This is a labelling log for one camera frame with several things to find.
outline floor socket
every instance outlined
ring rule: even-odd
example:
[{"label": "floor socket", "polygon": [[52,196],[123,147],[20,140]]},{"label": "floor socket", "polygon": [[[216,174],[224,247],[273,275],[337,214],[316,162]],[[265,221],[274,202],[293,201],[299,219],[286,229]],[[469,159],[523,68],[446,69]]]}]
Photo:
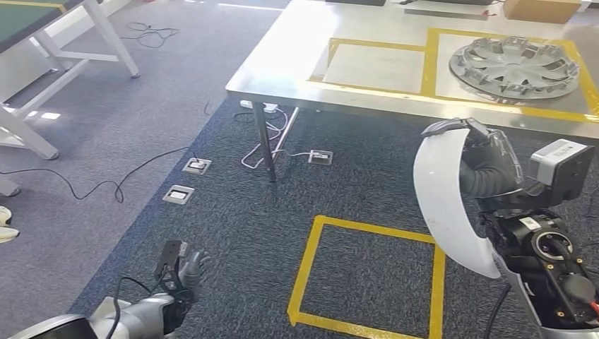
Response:
[{"label": "floor socket", "polygon": [[333,152],[327,150],[310,150],[308,162],[315,165],[331,166],[333,163]]},{"label": "floor socket", "polygon": [[185,205],[185,203],[191,197],[191,194],[195,191],[195,189],[191,187],[172,185],[172,187],[165,194],[164,201],[169,203],[178,203],[179,205]]},{"label": "floor socket", "polygon": [[192,157],[183,166],[183,172],[203,175],[208,170],[208,167],[210,167],[210,164],[212,164],[211,160]]}]

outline cardboard box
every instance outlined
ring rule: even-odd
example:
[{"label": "cardboard box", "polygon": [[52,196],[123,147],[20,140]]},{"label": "cardboard box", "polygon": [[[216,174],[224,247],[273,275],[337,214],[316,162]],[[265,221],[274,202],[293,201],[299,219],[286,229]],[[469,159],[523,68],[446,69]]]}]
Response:
[{"label": "cardboard box", "polygon": [[580,5],[581,0],[506,0],[504,13],[508,19],[567,23]]}]

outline white cable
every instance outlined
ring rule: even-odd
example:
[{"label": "white cable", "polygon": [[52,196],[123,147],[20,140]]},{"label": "white cable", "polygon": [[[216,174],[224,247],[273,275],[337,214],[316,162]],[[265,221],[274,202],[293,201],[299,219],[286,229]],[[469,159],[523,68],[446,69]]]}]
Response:
[{"label": "white cable", "polygon": [[[279,129],[277,126],[274,126],[270,122],[268,122],[268,121],[266,122],[266,128],[267,129],[270,129],[271,131],[277,132],[277,134],[275,134],[274,136],[271,136],[270,138],[268,138],[269,141],[273,141],[276,138],[278,138],[281,135],[281,133],[287,128],[287,124],[289,124],[289,117],[287,116],[287,114],[285,112],[283,112],[281,109],[278,109],[278,108],[277,108],[277,111],[283,113],[283,116],[285,117],[285,123],[283,124],[283,127]],[[254,166],[248,165],[245,162],[245,160],[248,157],[251,157],[251,155],[253,155],[258,150],[258,148],[260,148],[260,146],[261,146],[260,144],[256,145],[256,147],[254,147],[249,153],[247,153],[246,156],[244,156],[242,158],[242,165],[244,165],[247,168],[251,168],[251,169],[255,170],[264,161],[264,158],[261,158],[260,160],[258,160],[258,162]],[[286,150],[274,150],[272,152],[272,154],[275,155],[275,153],[279,153],[279,152],[284,152],[285,154],[289,155],[290,157],[297,157],[298,155],[310,155],[310,152],[308,152],[308,153],[304,152],[304,153],[290,154]]]}]

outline yellow tape border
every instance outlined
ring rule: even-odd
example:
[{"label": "yellow tape border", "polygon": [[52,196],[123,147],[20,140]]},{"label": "yellow tape border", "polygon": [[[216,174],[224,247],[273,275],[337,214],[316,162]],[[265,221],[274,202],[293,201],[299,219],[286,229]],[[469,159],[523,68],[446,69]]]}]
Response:
[{"label": "yellow tape border", "polygon": [[350,40],[350,39],[338,39],[331,38],[329,40],[328,46],[328,64],[332,61],[335,53],[340,44],[353,44],[360,46],[368,46],[368,47],[378,47],[378,48],[393,48],[393,49],[402,49],[416,52],[424,52],[425,54],[425,63],[422,70],[422,84],[419,93],[407,92],[407,91],[399,91],[399,90],[385,90],[383,88],[373,88],[359,85],[351,85],[344,83],[332,83],[324,81],[321,76],[311,76],[308,81],[317,82],[317,83],[326,83],[329,85],[334,85],[339,88],[354,88],[358,90],[370,90],[378,93],[392,93],[399,95],[416,95],[422,98],[433,98],[438,100],[443,100],[447,102],[472,102],[483,105],[485,109],[492,109],[493,107],[508,107],[513,109],[518,109],[525,115],[531,115],[534,117],[544,117],[551,119],[560,119],[567,121],[577,121],[577,122],[590,122],[594,124],[599,124],[599,92],[591,78],[591,74],[586,67],[584,60],[579,54],[576,45],[571,40],[549,40],[549,39],[541,39],[538,37],[529,37],[528,39],[531,42],[544,42],[551,44],[558,44],[564,48],[564,51],[570,57],[570,59],[574,60],[580,66],[580,76],[579,76],[579,84],[581,92],[586,101],[587,108],[589,108],[589,114],[579,114],[573,112],[559,111],[556,109],[543,109],[537,107],[526,107],[526,106],[518,106],[518,105],[510,105],[510,104],[502,104],[497,102],[482,102],[477,100],[468,100],[468,99],[460,99],[455,97],[445,97],[442,95],[436,95],[436,87],[437,87],[437,57],[439,54],[439,39],[441,34],[447,35],[462,35],[469,37],[489,37],[489,38],[501,38],[507,37],[507,35],[500,35],[494,33],[486,33],[486,32],[471,32],[465,30],[450,30],[445,28],[429,28],[427,31],[427,41],[425,46],[417,46],[410,44],[393,44],[389,42],[375,42],[375,41],[367,41],[367,40]]},{"label": "yellow tape border", "polygon": [[389,331],[380,330],[377,328],[370,328],[366,326],[356,325],[353,323],[346,323],[335,319],[324,318],[322,316],[315,316],[300,312],[302,299],[304,292],[308,284],[308,277],[314,257],[316,256],[316,249],[320,241],[322,229],[324,225],[338,226],[348,228],[350,230],[359,230],[363,232],[371,232],[376,234],[388,235],[391,237],[397,237],[401,239],[415,240],[417,242],[424,242],[427,244],[434,245],[434,258],[433,258],[433,270],[432,270],[432,291],[431,291],[431,304],[430,304],[430,316],[429,316],[429,339],[441,339],[442,328],[443,328],[443,296],[444,296],[444,283],[445,283],[445,253],[437,246],[434,239],[428,234],[420,234],[416,232],[409,232],[404,230],[397,230],[388,227],[376,226],[364,224],[362,222],[354,222],[349,220],[341,220],[336,218],[326,217],[324,215],[317,215],[312,223],[312,229],[306,243],[306,249],[304,250],[304,256],[302,262],[299,265],[291,298],[287,306],[287,315],[292,326],[297,323],[304,323],[306,325],[315,326],[319,328],[325,328],[331,331],[338,331],[351,335],[357,335],[363,338],[376,338],[376,339],[422,339],[419,337],[413,337],[411,335],[394,333]]},{"label": "yellow tape border", "polygon": [[51,8],[58,9],[63,14],[66,13],[66,8],[64,8],[64,6],[62,4],[53,4],[51,2],[27,2],[27,1],[0,0],[0,5],[51,7]]}]

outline white table frame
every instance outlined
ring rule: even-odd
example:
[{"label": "white table frame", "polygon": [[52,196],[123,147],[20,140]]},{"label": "white table frame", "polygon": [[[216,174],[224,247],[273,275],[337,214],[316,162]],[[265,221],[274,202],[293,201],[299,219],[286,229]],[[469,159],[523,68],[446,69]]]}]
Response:
[{"label": "white table frame", "polygon": [[[114,28],[108,21],[104,12],[102,12],[97,1],[84,0],[81,4],[73,7],[69,11],[76,9],[79,6],[82,6],[85,11],[88,12],[94,26],[100,31],[100,34],[106,43],[114,50],[115,55],[63,51],[45,31],[45,28],[52,23],[49,23],[31,36],[23,39],[22,41],[26,41],[30,37],[34,37],[37,42],[39,42],[41,48],[48,53],[49,60],[54,64],[54,67],[59,71],[66,72],[45,88],[40,94],[24,104],[20,109],[9,112],[6,109],[0,108],[0,126],[3,128],[5,134],[3,138],[0,138],[0,145],[28,148],[44,159],[56,159],[59,156],[59,151],[23,121],[29,113],[38,109],[48,101],[49,98],[70,83],[83,71],[85,65],[90,60],[120,62],[129,70],[132,78],[139,77],[139,69],[135,64],[135,61],[131,58],[131,55],[123,45],[118,34],[114,31]],[[76,61],[74,66],[69,69],[67,69],[65,63],[67,59]]]}]

